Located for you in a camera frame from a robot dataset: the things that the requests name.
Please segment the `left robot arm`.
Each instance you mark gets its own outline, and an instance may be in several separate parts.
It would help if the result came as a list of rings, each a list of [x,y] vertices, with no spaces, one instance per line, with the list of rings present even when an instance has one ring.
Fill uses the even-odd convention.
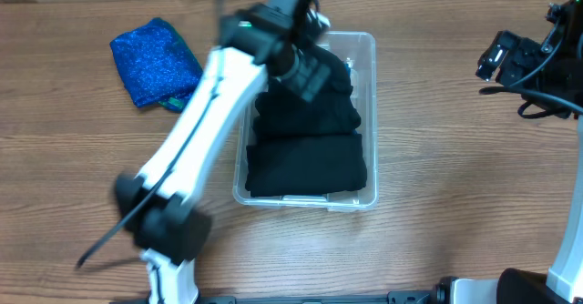
[[[317,0],[268,0],[220,19],[219,40],[191,100],[154,156],[114,184],[120,221],[147,264],[147,303],[194,303],[195,258],[211,218],[197,210],[214,161],[239,114],[269,79],[303,101],[331,69],[307,53],[329,28]]]

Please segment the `long black cloth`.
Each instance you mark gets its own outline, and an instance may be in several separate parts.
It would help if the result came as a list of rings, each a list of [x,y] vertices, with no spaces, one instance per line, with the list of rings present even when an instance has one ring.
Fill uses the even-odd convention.
[[[254,198],[356,191],[367,183],[360,134],[292,137],[247,147],[245,188]]]

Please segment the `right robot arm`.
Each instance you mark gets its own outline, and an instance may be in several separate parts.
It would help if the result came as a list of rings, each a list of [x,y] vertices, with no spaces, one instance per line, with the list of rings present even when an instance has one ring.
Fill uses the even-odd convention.
[[[560,246],[577,174],[572,121],[526,121],[517,96],[480,96],[475,59],[495,32],[534,38],[542,7],[565,0],[420,0],[384,35],[379,131],[384,205],[404,213],[404,248],[351,263],[329,258],[301,291],[373,294],[435,279],[545,272]]]

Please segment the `shiny blue sequin cloth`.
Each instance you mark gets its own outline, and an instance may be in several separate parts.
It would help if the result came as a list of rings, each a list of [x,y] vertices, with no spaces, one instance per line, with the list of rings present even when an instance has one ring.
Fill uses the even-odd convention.
[[[181,112],[203,70],[176,29],[156,17],[110,43],[124,88],[138,108],[160,105]]]

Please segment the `small black cloth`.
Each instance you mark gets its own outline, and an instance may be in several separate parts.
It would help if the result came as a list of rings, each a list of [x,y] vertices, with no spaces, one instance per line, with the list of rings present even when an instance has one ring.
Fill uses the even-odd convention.
[[[253,130],[260,138],[351,134],[361,117],[348,94],[320,93],[306,102],[284,87],[272,85],[257,96]]]

